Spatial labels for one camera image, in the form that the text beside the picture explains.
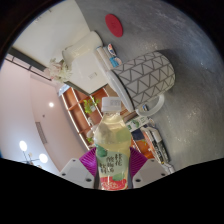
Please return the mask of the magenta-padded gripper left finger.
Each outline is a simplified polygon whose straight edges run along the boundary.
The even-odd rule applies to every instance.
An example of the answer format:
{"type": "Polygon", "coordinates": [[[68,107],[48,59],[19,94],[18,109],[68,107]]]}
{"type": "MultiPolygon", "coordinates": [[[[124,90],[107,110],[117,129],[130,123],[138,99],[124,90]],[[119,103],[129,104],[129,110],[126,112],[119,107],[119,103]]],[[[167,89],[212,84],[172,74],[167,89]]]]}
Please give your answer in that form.
{"type": "Polygon", "coordinates": [[[98,170],[95,153],[96,149],[92,148],[79,159],[70,159],[59,176],[83,188],[97,189],[98,170]]]}

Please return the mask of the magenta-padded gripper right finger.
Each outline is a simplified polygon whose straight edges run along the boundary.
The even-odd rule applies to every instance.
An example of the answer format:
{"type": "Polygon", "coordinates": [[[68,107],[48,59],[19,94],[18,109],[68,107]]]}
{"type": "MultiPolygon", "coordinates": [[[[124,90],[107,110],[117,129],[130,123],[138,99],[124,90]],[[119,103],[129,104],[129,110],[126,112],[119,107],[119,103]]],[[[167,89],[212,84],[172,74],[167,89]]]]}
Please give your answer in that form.
{"type": "Polygon", "coordinates": [[[134,148],[130,149],[129,173],[133,188],[143,187],[167,175],[155,159],[147,159],[134,148]]]}

